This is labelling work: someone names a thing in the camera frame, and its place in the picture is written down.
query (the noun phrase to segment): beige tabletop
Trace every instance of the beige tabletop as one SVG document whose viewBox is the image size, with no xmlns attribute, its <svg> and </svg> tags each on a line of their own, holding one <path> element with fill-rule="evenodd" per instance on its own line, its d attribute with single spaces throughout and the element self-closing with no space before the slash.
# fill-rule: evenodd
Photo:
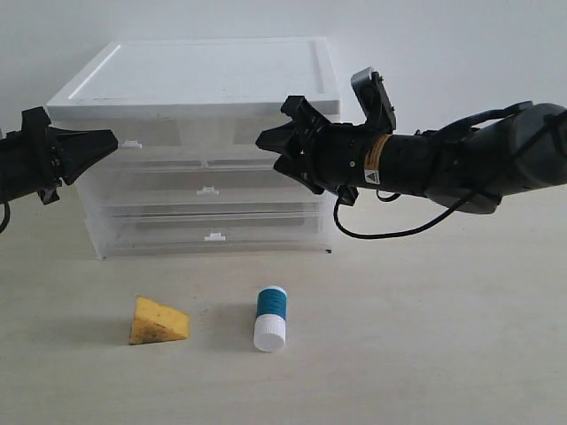
<svg viewBox="0 0 567 425">
<path fill-rule="evenodd" d="M 567 423 L 564 189 L 332 254 L 107 261 L 61 197 L 14 202 L 0 235 L 2 424 Z M 384 231 L 440 211 L 366 193 L 343 216 Z M 254 304 L 274 284 L 288 341 L 264 354 Z M 128 346 L 137 295 L 188 312 L 191 338 Z"/>
</svg>

